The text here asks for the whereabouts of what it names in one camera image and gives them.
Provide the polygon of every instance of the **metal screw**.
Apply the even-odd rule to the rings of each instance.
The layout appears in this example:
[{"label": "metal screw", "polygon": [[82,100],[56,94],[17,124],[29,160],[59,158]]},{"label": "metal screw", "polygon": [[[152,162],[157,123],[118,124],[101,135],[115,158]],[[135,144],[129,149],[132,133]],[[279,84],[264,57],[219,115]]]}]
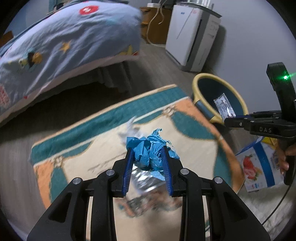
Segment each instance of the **metal screw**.
[{"label": "metal screw", "polygon": [[112,176],[112,175],[114,175],[114,173],[115,173],[115,171],[112,170],[112,169],[109,169],[109,170],[106,171],[106,174],[107,174],[108,176]]},{"label": "metal screw", "polygon": [[180,172],[183,174],[183,175],[187,175],[189,173],[189,170],[186,169],[186,168],[183,168],[180,170]]},{"label": "metal screw", "polygon": [[221,177],[215,177],[214,181],[215,183],[222,183],[223,179]]},{"label": "metal screw", "polygon": [[79,177],[73,179],[74,184],[78,184],[80,182],[81,182],[81,178],[79,178]]}]

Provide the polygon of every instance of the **wall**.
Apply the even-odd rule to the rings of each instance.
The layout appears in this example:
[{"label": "wall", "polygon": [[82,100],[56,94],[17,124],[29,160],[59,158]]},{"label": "wall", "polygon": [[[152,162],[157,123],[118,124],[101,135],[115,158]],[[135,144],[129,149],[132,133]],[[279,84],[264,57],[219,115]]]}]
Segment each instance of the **wall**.
[{"label": "wall", "polygon": [[[296,40],[276,10],[265,0],[212,0],[222,15],[206,66],[229,82],[249,112],[279,110],[266,75],[269,63],[283,62],[296,72]],[[296,86],[296,76],[292,77]]]},{"label": "wall", "polygon": [[129,0],[129,5],[139,8],[139,7],[146,7],[147,3],[152,2],[151,0]]},{"label": "wall", "polygon": [[5,32],[12,31],[16,36],[21,31],[42,19],[48,13],[49,0],[30,0],[17,13]]}]

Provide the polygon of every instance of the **crumpled tissue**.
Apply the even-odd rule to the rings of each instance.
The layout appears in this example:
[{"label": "crumpled tissue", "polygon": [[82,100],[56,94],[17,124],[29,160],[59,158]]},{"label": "crumpled tissue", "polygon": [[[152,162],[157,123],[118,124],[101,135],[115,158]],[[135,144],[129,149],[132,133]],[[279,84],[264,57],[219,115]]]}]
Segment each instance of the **crumpled tissue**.
[{"label": "crumpled tissue", "polygon": [[[150,171],[153,177],[164,181],[161,149],[167,143],[171,145],[171,142],[162,139],[159,134],[160,131],[162,129],[154,130],[147,138],[127,137],[126,149],[132,148],[135,152],[135,166],[143,171]],[[168,147],[168,153],[170,157],[180,159],[176,151],[170,147]]]}]

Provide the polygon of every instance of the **cardboard box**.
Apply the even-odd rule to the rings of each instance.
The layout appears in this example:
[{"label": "cardboard box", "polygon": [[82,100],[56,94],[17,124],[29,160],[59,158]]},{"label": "cardboard box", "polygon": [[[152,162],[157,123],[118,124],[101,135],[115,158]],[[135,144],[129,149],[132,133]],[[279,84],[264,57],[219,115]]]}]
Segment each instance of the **cardboard box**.
[{"label": "cardboard box", "polygon": [[279,184],[284,180],[275,152],[277,140],[260,137],[236,154],[245,174],[248,192]]}]

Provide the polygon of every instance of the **human hand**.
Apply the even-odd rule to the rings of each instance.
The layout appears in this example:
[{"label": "human hand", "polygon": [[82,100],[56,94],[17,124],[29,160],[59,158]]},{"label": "human hand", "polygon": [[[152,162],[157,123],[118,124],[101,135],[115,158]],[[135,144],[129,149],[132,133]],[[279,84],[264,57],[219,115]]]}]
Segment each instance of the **human hand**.
[{"label": "human hand", "polygon": [[289,163],[286,162],[287,156],[296,156],[296,143],[289,146],[286,151],[283,151],[278,145],[276,146],[276,153],[279,158],[279,167],[281,174],[289,169]]}]

